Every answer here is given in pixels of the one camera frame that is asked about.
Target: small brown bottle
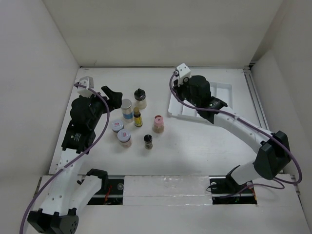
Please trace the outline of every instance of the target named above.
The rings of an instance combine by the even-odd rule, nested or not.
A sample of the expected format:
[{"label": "small brown bottle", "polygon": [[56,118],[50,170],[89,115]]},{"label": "small brown bottle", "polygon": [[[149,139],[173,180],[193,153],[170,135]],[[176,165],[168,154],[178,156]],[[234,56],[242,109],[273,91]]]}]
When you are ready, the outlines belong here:
[{"label": "small brown bottle", "polygon": [[140,110],[135,107],[133,109],[133,112],[134,112],[134,119],[135,119],[135,126],[136,127],[141,127],[143,125],[143,122],[142,122],[142,116],[141,116],[141,113],[140,113]]}]

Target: robotic arm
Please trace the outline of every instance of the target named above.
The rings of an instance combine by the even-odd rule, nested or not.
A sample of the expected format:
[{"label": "robotic arm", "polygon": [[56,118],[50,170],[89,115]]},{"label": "robotic arm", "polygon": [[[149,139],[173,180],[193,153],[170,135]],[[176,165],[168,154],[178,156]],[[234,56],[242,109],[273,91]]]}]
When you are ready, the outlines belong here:
[{"label": "robotic arm", "polygon": [[[79,84],[93,88],[93,79],[83,77]],[[80,96],[72,102],[70,111],[72,119],[61,145],[62,152],[57,167],[58,171],[61,169],[64,171],[52,181],[48,195],[40,208],[31,211],[27,219],[39,233],[74,234],[80,211],[96,192],[100,189],[105,190],[108,186],[107,172],[91,169],[83,183],[75,190],[78,172],[85,156],[69,167],[64,167],[92,145],[96,137],[94,129],[102,114],[121,107],[122,93],[113,92],[107,86],[103,86],[102,90],[109,98],[102,97],[109,109],[91,91],[78,87]]]},{"label": "robotic arm", "polygon": [[[291,158],[276,143],[258,131],[247,128],[244,124],[237,121],[238,113],[222,100],[211,96],[210,84],[205,77],[191,76],[191,70],[185,64],[178,66],[174,75],[179,77],[179,79],[174,81],[173,90],[181,101],[187,100],[197,108],[211,110],[209,112],[198,110],[197,112],[211,124],[222,127],[240,138],[257,153],[255,160],[245,165],[238,165],[225,176],[225,179],[222,179],[221,184],[226,189],[225,191],[220,191],[220,193],[228,191],[235,193],[246,186],[248,181],[260,177],[272,180],[291,161]],[[230,117],[222,113],[222,111],[232,113],[235,117]],[[242,117],[239,118],[255,128],[272,135],[289,149],[288,138],[282,131],[272,133],[261,129]]]}]

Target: white tray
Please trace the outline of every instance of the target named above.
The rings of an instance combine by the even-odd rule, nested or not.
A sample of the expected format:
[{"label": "white tray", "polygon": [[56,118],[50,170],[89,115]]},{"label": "white tray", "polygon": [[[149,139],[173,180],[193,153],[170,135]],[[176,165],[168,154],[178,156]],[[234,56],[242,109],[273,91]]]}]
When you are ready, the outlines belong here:
[{"label": "white tray", "polygon": [[[232,85],[224,84],[224,83],[210,83],[210,91],[211,95],[221,99],[226,102],[228,106],[233,108],[233,94],[232,94]],[[179,103],[176,98],[171,94],[169,108],[168,108],[169,116],[176,118],[189,119],[198,122],[206,122],[207,120],[203,119],[199,116],[196,110],[183,106]]]}]

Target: black cap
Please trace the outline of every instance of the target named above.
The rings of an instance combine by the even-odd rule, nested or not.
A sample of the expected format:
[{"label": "black cap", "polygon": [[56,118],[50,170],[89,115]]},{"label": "black cap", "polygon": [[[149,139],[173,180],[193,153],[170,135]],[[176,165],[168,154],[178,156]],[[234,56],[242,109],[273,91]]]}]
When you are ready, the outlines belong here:
[{"label": "black cap", "polygon": [[146,142],[146,143],[149,143],[149,142],[151,142],[153,140],[153,137],[151,136],[151,135],[145,135],[144,136],[144,141]]},{"label": "black cap", "polygon": [[145,91],[143,89],[137,89],[135,91],[135,99],[138,101],[143,101],[146,98]]}]

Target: spice bottle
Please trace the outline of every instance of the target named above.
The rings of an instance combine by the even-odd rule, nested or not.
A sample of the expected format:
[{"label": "spice bottle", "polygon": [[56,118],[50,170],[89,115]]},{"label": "spice bottle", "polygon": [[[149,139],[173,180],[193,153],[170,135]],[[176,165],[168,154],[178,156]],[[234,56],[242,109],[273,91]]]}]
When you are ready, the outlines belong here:
[{"label": "spice bottle", "polygon": [[123,99],[121,103],[121,111],[122,115],[126,122],[133,122],[133,109],[132,102],[129,99]]},{"label": "spice bottle", "polygon": [[135,91],[136,107],[143,110],[145,109],[146,103],[146,94],[143,89],[138,89]]},{"label": "spice bottle", "polygon": [[121,119],[116,119],[112,122],[112,130],[113,132],[116,134],[123,129],[123,122],[121,121]]},{"label": "spice bottle", "polygon": [[162,116],[155,116],[153,131],[155,133],[162,133],[165,130],[164,118]]},{"label": "spice bottle", "polygon": [[137,107],[135,107],[133,109],[133,111],[134,111],[133,116],[134,116],[134,119],[135,119],[135,126],[136,127],[141,127],[143,122],[142,122],[142,116],[141,116],[140,110]]},{"label": "spice bottle", "polygon": [[118,140],[120,141],[120,144],[125,147],[128,148],[131,146],[132,144],[132,140],[131,140],[131,135],[130,132],[126,129],[122,129],[118,132],[117,134]]},{"label": "spice bottle", "polygon": [[150,150],[153,147],[153,137],[151,135],[144,136],[145,148]]}]

